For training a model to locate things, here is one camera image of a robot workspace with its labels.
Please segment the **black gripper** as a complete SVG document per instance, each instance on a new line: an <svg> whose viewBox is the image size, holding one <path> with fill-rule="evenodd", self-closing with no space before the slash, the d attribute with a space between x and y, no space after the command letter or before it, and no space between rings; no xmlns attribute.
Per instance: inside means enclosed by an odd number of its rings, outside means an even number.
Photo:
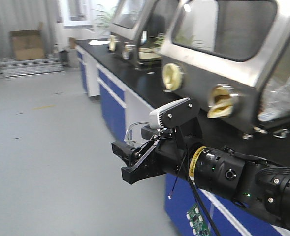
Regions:
<svg viewBox="0 0 290 236"><path fill-rule="evenodd" d="M112 152L126 165L122 167L122 179L134 184L138 181L164 174L172 174L180 179L188 179L188 165L192 154L176 147L175 132L171 129L157 131L149 126L141 128L141 134L147 141L135 148L121 141L114 141Z"/></svg>

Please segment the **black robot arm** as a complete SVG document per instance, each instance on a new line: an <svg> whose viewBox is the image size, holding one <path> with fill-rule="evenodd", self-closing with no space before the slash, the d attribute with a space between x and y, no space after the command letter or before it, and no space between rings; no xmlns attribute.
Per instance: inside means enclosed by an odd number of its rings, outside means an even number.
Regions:
<svg viewBox="0 0 290 236"><path fill-rule="evenodd" d="M290 167L229 147L205 146L200 129L181 127L154 134L139 147L115 141L112 151L125 162L122 178L129 184L173 174L260 220L290 230Z"/></svg>

